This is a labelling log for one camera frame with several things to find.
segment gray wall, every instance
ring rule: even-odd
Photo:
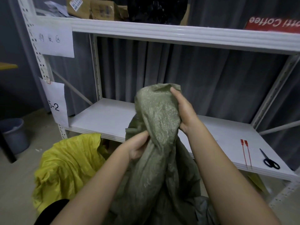
[[[0,5],[0,62],[17,69],[0,71],[0,119],[22,117],[43,107],[7,0]]]

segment black scissors handle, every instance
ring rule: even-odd
[[[268,167],[275,168],[277,170],[280,169],[280,166],[276,162],[274,162],[273,160],[271,160],[271,159],[264,159],[263,162]]]

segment forearm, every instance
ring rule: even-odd
[[[200,120],[188,129],[187,136],[221,224],[280,224]]]
[[[129,164],[125,143],[120,145],[95,176],[58,214],[52,225],[101,224]]]

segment red cable tie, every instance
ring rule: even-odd
[[[249,147],[248,147],[248,142],[247,142],[246,140],[245,140],[245,144],[246,144],[247,149],[248,149],[248,154],[249,154],[249,159],[250,159],[251,170],[253,170],[253,169],[252,169],[252,163],[251,163],[251,157],[250,157],[250,151],[249,151]]]
[[[246,167],[247,167],[247,170],[248,170],[246,156],[245,156],[245,151],[244,151],[244,141],[242,139],[241,139],[241,144],[242,144],[242,147],[243,147],[243,153],[244,153],[245,163],[246,163]]]

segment black table leg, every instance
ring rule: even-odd
[[[0,132],[0,148],[4,151],[4,154],[6,155],[6,158],[10,161],[10,163],[13,163],[17,161],[15,155],[10,150],[9,145],[6,143],[6,140],[4,139],[4,136]]]

